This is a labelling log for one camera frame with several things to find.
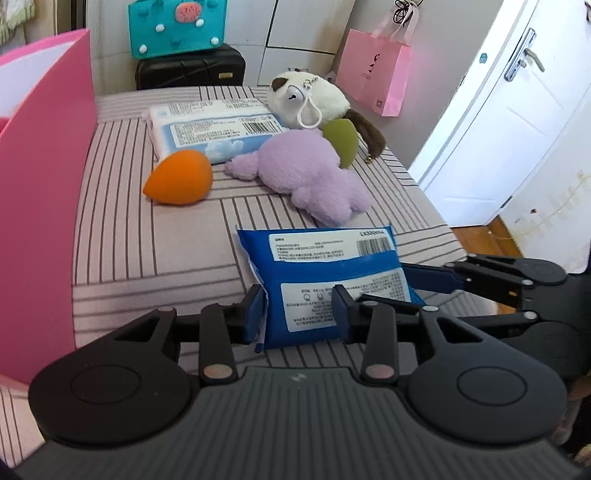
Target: blue package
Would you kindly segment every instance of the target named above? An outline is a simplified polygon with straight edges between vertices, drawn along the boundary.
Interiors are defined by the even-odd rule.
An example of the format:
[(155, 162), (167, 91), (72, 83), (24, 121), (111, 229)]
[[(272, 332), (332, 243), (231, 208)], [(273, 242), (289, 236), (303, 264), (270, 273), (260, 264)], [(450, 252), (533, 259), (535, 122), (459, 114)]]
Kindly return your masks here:
[(257, 351), (339, 337), (331, 295), (343, 284), (363, 293), (424, 304), (408, 286), (391, 227), (238, 230), (268, 296)]

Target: purple plush toy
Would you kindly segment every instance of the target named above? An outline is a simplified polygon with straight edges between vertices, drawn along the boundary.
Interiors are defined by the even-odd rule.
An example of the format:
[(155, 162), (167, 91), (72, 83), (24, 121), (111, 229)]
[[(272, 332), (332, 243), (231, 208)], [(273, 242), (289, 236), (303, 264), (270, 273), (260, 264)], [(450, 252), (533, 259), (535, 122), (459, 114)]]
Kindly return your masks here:
[(357, 173), (342, 170), (339, 163), (320, 130), (289, 130), (226, 163), (226, 173), (243, 180), (258, 176), (276, 192), (291, 193), (296, 207), (323, 224), (341, 226), (354, 212), (367, 211), (371, 198)]

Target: barcode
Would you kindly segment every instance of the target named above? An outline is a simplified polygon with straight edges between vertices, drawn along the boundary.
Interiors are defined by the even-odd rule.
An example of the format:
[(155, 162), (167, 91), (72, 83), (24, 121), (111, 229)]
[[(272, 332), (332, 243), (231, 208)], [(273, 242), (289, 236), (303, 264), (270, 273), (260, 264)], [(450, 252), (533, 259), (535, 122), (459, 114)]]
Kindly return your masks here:
[(357, 251), (359, 252), (360, 257), (387, 252), (389, 250), (392, 250), (392, 248), (390, 247), (388, 238), (385, 236), (357, 241)]
[(273, 122), (243, 122), (246, 131), (252, 135), (279, 133)]

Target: brown ear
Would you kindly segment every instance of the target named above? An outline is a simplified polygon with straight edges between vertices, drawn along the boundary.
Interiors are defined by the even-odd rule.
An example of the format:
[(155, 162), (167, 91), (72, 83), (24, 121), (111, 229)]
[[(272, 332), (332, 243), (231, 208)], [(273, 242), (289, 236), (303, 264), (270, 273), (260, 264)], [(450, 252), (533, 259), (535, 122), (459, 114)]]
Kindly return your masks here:
[(356, 112), (352, 108), (347, 110), (343, 118), (351, 120), (355, 129), (361, 134), (361, 138), (365, 140), (368, 145), (368, 155), (371, 158), (379, 157), (384, 148), (386, 148), (386, 139), (372, 122), (367, 120), (361, 113)]
[(273, 81), (271, 82), (271, 88), (273, 89), (274, 92), (276, 92), (281, 87), (283, 87), (286, 83), (287, 83), (286, 78), (277, 77), (276, 79), (273, 79)]

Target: paper bag handle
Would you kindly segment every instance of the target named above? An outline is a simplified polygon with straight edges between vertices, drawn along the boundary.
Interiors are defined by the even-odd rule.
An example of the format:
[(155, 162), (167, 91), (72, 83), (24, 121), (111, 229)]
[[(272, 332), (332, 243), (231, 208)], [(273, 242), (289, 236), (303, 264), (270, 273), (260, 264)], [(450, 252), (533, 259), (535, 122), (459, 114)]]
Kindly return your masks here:
[[(408, 4), (409, 4), (408, 10), (407, 10), (406, 14), (404, 15), (404, 18), (400, 22), (400, 25), (398, 26), (398, 28), (396, 28), (396, 30), (394, 30), (393, 33), (388, 35), (388, 38), (390, 40), (393, 40), (394, 37), (396, 36), (396, 34), (399, 32), (399, 30), (403, 27), (403, 25), (410, 18), (410, 23), (408, 24), (408, 27), (407, 27), (406, 32), (404, 33), (404, 37), (402, 39), (402, 43), (404, 43), (405, 45), (410, 45), (410, 42), (413, 39), (414, 31), (417, 28), (418, 17), (419, 17), (419, 10), (418, 10), (417, 4), (411, 0), (408, 1)], [(394, 13), (396, 10), (397, 10), (396, 6), (392, 7), (389, 10), (389, 12), (386, 14), (386, 16), (382, 19), (382, 21), (378, 25), (378, 28), (376, 28), (374, 30), (374, 32), (372, 33), (371, 36), (373, 38), (380, 37), (386, 29), (391, 27), (391, 25), (394, 23), (393, 16), (394, 16)]]

